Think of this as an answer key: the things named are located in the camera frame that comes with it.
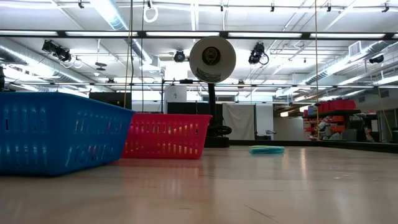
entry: pole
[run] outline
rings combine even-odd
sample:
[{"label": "pole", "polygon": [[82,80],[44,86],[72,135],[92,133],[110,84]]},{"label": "pole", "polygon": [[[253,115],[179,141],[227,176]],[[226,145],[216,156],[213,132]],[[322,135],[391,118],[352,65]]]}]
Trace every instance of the pole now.
[{"label": "pole", "polygon": [[210,126],[215,126],[216,123],[216,92],[214,87],[214,83],[208,84],[210,115],[213,116],[210,120]]},{"label": "pole", "polygon": [[162,90],[161,90],[161,94],[160,94],[160,106],[162,107],[162,110],[160,111],[161,113],[163,113],[163,85],[164,85],[164,79],[162,79]]}]

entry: red plastic basket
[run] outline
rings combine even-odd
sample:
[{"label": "red plastic basket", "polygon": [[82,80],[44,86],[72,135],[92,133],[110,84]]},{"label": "red plastic basket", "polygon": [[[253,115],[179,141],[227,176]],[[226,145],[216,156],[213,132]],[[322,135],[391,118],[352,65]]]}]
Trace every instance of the red plastic basket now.
[{"label": "red plastic basket", "polygon": [[123,158],[199,159],[211,115],[135,114]]}]

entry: ceiling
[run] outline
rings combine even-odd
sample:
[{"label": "ceiling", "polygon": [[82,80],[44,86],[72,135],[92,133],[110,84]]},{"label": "ceiling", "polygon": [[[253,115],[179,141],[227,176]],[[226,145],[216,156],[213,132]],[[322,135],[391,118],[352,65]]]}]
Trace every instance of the ceiling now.
[{"label": "ceiling", "polygon": [[[78,7],[79,1],[67,0],[36,0],[36,1],[1,1],[0,2],[0,29],[42,29],[42,30],[110,30],[108,23],[93,8],[89,1],[83,1],[84,9]],[[122,12],[124,20],[129,21],[130,1],[115,1]],[[196,30],[223,30],[223,13],[220,11],[220,2],[223,2],[224,29],[225,30],[259,30],[259,31],[302,31],[315,32],[315,10],[313,0],[291,1],[255,1],[255,0],[201,0],[183,1],[168,0],[156,1],[153,4],[159,8],[159,16],[156,21],[148,23],[142,18],[142,1],[134,1],[132,26],[134,30],[192,30],[191,3],[198,5],[198,21]],[[270,12],[271,3],[275,3],[275,11]],[[327,6],[327,0],[319,0],[319,6]],[[354,8],[344,11],[354,2]],[[389,1],[390,11],[382,13],[385,1],[357,0],[343,1],[332,0],[332,11],[326,12],[325,7],[317,16],[317,31],[328,32],[396,32],[398,30],[398,0]],[[41,50],[44,39],[41,38],[12,38],[13,41],[31,49],[39,54],[46,55]],[[99,48],[97,59],[98,40],[96,39],[52,39],[58,45],[70,49],[70,52],[81,59],[84,64],[77,69],[70,68],[96,82],[105,82],[108,78],[116,78],[117,82],[124,82],[127,66],[127,44],[119,39],[103,39]],[[195,42],[192,39],[144,39],[143,49],[151,55],[158,55],[161,65],[167,66],[176,49],[182,49],[187,55]],[[257,40],[229,40],[237,52],[237,65],[229,82],[239,79],[253,83],[271,80],[287,80],[289,83],[297,83],[293,74],[308,74],[316,69],[315,41],[311,43],[288,40],[278,40],[274,44],[272,40],[263,40],[270,56],[270,63],[263,68],[250,66],[248,57],[250,50]],[[318,64],[333,60],[348,51],[348,46],[355,41],[318,41]],[[298,47],[307,44],[302,52],[295,55]],[[95,62],[108,64],[106,71],[99,76],[96,72]],[[134,74],[138,77],[153,77],[158,82],[160,74],[142,72],[138,60],[134,61]]]}]

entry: storage shelf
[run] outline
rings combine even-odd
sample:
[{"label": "storage shelf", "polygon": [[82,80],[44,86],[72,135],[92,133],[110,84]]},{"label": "storage shelf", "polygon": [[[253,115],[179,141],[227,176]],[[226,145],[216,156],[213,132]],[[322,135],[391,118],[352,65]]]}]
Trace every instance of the storage shelf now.
[{"label": "storage shelf", "polygon": [[[352,115],[352,114],[357,114],[360,113],[361,110],[337,110],[337,111],[327,111],[319,114],[319,117],[326,117],[326,116],[333,116],[333,115]],[[303,116],[303,118],[316,118],[316,114],[311,114],[307,116]]]}]

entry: wooden floor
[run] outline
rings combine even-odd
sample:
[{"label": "wooden floor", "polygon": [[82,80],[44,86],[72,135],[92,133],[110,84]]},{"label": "wooden floor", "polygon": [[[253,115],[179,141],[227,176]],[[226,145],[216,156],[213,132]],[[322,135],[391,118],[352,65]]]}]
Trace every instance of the wooden floor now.
[{"label": "wooden floor", "polygon": [[0,177],[0,223],[394,223],[398,155],[288,147],[124,159],[57,178]]}]

